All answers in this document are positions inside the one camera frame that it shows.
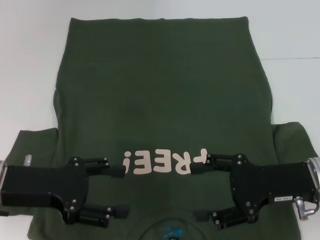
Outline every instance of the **white surface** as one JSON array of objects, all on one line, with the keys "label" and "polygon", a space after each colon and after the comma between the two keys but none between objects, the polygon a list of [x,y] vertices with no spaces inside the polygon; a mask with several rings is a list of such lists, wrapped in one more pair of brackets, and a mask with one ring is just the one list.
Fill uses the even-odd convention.
[{"label": "white surface", "polygon": [[[57,126],[53,94],[71,17],[247,16],[272,89],[274,123],[302,123],[320,154],[320,59],[290,59],[320,58],[319,12],[319,0],[0,0],[0,159],[19,130]],[[299,221],[302,238],[317,240],[320,214],[309,219]],[[0,217],[0,239],[28,239],[30,221]]]}]

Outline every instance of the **metal cylinder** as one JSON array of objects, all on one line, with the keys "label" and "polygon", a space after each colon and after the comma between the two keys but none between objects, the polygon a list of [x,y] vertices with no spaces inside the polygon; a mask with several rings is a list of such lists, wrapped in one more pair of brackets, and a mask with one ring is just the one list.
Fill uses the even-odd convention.
[{"label": "metal cylinder", "polygon": [[294,201],[301,220],[308,220],[308,216],[316,213],[314,209],[306,210],[304,200],[301,196],[297,196]]},{"label": "metal cylinder", "polygon": [[32,161],[32,155],[26,155],[25,156],[25,159],[24,159],[24,164],[23,164],[23,166],[25,166],[25,167],[30,167],[30,165],[31,165],[31,161]]},{"label": "metal cylinder", "polygon": [[0,160],[0,205],[1,205],[1,190],[4,183],[5,175],[7,171],[7,164],[5,161]]}]

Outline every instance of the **label sticker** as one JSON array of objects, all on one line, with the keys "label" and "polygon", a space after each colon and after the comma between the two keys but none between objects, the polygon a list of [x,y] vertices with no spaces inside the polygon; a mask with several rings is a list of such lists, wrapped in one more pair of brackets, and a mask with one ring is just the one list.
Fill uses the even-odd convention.
[{"label": "label sticker", "polygon": [[274,201],[275,202],[280,202],[280,201],[291,201],[292,200],[292,196],[280,196],[280,197],[275,197]]}]

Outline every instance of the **white letter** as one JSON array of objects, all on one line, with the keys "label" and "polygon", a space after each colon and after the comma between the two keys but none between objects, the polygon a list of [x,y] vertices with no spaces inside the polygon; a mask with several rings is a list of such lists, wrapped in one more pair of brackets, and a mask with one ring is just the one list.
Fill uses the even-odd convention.
[{"label": "white letter", "polygon": [[125,166],[125,174],[129,171],[129,166],[130,166],[130,159],[128,157],[131,156],[131,152],[126,151],[124,153],[124,156],[126,156],[127,158],[123,159],[123,164]]},{"label": "white letter", "polygon": [[137,159],[134,161],[135,165],[144,165],[144,168],[135,168],[133,170],[134,174],[149,174],[152,171],[151,168],[151,160],[150,160],[150,152],[149,151],[136,151],[136,156],[142,156],[142,159]]},{"label": "white letter", "polygon": [[154,161],[158,164],[164,164],[164,166],[154,166],[153,170],[159,173],[170,173],[171,172],[171,153],[167,149],[156,149],[156,154],[163,155],[163,157],[156,157]]},{"label": "white letter", "polygon": [[172,157],[178,161],[178,163],[175,165],[175,170],[178,174],[185,175],[190,174],[190,154],[186,151],[183,154],[184,159],[177,153],[174,153]]},{"label": "white letter", "polygon": [[205,148],[202,148],[201,149],[201,151],[200,151],[200,153],[201,153],[201,156],[196,156],[196,157],[194,157],[193,158],[193,161],[195,162],[195,163],[205,163],[206,162],[206,160],[207,160],[207,149],[205,149]]}]

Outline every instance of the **green t-shirt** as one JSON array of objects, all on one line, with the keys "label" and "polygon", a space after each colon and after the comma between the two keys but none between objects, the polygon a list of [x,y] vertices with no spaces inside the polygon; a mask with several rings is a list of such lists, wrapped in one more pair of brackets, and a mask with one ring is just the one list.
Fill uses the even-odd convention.
[{"label": "green t-shirt", "polygon": [[316,156],[301,125],[271,125],[272,95],[246,17],[72,18],[54,108],[58,133],[21,132],[8,161],[32,154],[34,166],[59,167],[72,156],[107,157],[126,166],[125,178],[90,177],[87,203],[131,211],[99,228],[28,209],[31,239],[300,239],[290,205],[265,206],[257,223],[222,231],[193,217],[234,206],[227,172],[190,175],[207,153],[243,153],[257,165]]}]

